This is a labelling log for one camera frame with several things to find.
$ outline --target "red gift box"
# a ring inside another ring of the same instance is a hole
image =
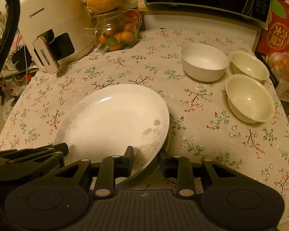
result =
[[[289,50],[289,5],[272,0],[268,15],[268,30],[262,31],[256,51],[263,54]]]

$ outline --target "glass jar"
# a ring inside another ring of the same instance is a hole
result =
[[[137,30],[133,21],[122,9],[96,16],[96,47],[102,53],[129,49],[137,41]]]

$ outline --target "jar lid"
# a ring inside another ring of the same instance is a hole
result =
[[[107,13],[97,14],[96,18],[97,19],[105,19],[105,18],[117,16],[117,15],[122,14],[122,13],[123,13],[123,8],[119,7],[119,8],[116,8],[116,9],[110,11],[110,12],[107,12]]]

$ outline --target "cream-colored bowl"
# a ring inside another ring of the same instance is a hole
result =
[[[214,47],[193,43],[182,48],[181,64],[190,77],[212,82],[223,76],[229,60],[222,51]]]
[[[230,54],[233,71],[236,74],[245,74],[264,81],[269,79],[269,70],[267,67],[255,56],[252,56],[244,51],[234,51]]]
[[[274,101],[267,89],[255,79],[242,74],[226,80],[226,92],[232,112],[247,123],[267,122],[275,112]]]

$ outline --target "floral pattern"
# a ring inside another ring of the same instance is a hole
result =
[[[169,155],[191,162],[212,159],[265,183],[285,200],[281,223],[289,220],[289,125],[270,80],[265,87],[275,102],[273,119],[261,124],[238,120],[227,103],[225,81],[200,83],[182,69],[183,46],[203,43],[225,53],[244,50],[241,40],[204,32],[159,30],[141,33],[131,49],[101,54],[92,51],[57,75],[37,72],[20,96],[0,135],[0,150],[34,148],[52,143],[71,108],[86,96],[117,84],[139,84],[156,91],[170,112]],[[173,188],[175,179],[160,172],[139,189]]]

